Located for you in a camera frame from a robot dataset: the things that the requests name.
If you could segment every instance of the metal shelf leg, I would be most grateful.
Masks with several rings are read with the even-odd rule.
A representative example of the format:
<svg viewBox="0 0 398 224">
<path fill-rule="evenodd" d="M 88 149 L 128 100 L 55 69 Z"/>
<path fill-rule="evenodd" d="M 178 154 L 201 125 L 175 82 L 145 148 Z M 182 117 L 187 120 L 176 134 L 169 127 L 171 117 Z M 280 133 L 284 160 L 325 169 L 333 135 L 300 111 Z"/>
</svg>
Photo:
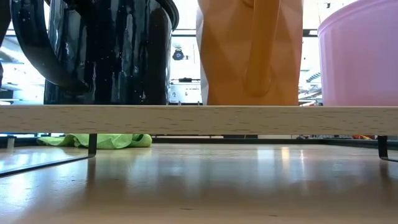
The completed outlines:
<svg viewBox="0 0 398 224">
<path fill-rule="evenodd" d="M 385 160 L 385 161 L 398 162 L 397 159 L 390 159 L 388 157 L 387 136 L 379 136 L 377 138 L 377 144 L 378 144 L 378 148 L 379 148 L 380 159 Z"/>
</svg>

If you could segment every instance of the black metal leg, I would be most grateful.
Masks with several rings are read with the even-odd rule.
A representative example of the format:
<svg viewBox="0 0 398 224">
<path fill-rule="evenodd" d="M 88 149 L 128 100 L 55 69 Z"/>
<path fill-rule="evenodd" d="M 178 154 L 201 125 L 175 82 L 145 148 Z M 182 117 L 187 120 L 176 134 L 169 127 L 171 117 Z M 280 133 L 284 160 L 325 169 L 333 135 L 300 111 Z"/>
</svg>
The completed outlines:
<svg viewBox="0 0 398 224">
<path fill-rule="evenodd" d="M 97 154 L 97 134 L 90 134 L 88 137 L 88 155 Z"/>
<path fill-rule="evenodd" d="M 378 136 L 377 143 L 379 148 L 379 157 L 385 161 L 398 162 L 396 159 L 388 158 L 387 136 Z"/>
<path fill-rule="evenodd" d="M 8 26 L 11 22 L 11 14 L 9 10 L 9 1 L 8 0 L 0 0 L 0 47 L 2 41 L 6 37 Z M 3 69 L 0 62 L 0 87 L 2 80 Z"/>
<path fill-rule="evenodd" d="M 73 158 L 69 158 L 69 159 L 63 159 L 63 160 L 55 161 L 55 162 L 45 162 L 45 163 L 37 164 L 37 165 L 24 166 L 22 168 L 4 170 L 4 171 L 0 171 L 0 177 L 5 177 L 5 176 L 8 176 L 8 175 L 19 174 L 19 173 L 27 172 L 27 171 L 30 171 L 30 170 L 41 169 L 41 168 L 44 168 L 44 167 L 57 166 L 57 165 L 66 164 L 66 163 L 69 163 L 69 162 L 75 162 L 75 161 L 83 160 L 83 159 L 89 159 L 89 158 L 95 157 L 96 152 L 97 152 L 97 134 L 90 134 L 89 135 L 89 139 L 88 139 L 88 153 L 87 153 L 87 156 L 78 156 L 78 157 L 73 157 Z"/>
</svg>

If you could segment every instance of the orange plastic container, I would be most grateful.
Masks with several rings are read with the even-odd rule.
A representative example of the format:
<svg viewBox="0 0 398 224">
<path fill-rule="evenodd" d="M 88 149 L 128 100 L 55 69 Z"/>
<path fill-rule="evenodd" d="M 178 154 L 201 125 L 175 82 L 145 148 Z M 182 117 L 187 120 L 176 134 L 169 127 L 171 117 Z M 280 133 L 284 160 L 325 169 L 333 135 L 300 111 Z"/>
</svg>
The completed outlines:
<svg viewBox="0 0 398 224">
<path fill-rule="evenodd" d="M 208 105 L 298 105 L 303 0 L 198 0 Z"/>
</svg>

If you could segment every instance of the black handle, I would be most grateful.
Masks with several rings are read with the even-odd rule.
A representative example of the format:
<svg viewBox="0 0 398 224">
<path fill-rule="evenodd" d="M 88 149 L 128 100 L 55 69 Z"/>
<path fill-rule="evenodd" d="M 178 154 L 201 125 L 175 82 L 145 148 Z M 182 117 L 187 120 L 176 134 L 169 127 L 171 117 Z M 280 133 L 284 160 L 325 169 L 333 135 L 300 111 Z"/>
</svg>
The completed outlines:
<svg viewBox="0 0 398 224">
<path fill-rule="evenodd" d="M 0 47 L 2 41 L 6 37 L 7 29 L 11 22 L 11 15 L 8 4 L 9 3 L 7 0 L 0 0 Z M 3 73 L 3 68 L 0 62 L 0 87 L 1 87 L 2 73 Z"/>
<path fill-rule="evenodd" d="M 11 17 L 23 53 L 48 81 L 74 93 L 90 90 L 65 71 L 55 56 L 45 27 L 44 0 L 12 0 Z"/>
</svg>

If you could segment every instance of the pink container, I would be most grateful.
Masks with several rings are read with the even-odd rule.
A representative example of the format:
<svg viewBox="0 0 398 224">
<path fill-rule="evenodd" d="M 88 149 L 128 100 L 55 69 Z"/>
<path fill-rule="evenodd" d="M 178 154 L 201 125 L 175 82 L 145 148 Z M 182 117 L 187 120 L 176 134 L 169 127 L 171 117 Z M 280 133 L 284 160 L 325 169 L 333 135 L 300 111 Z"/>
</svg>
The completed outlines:
<svg viewBox="0 0 398 224">
<path fill-rule="evenodd" d="M 325 106 L 398 106 L 398 0 L 358 0 L 318 35 Z"/>
</svg>

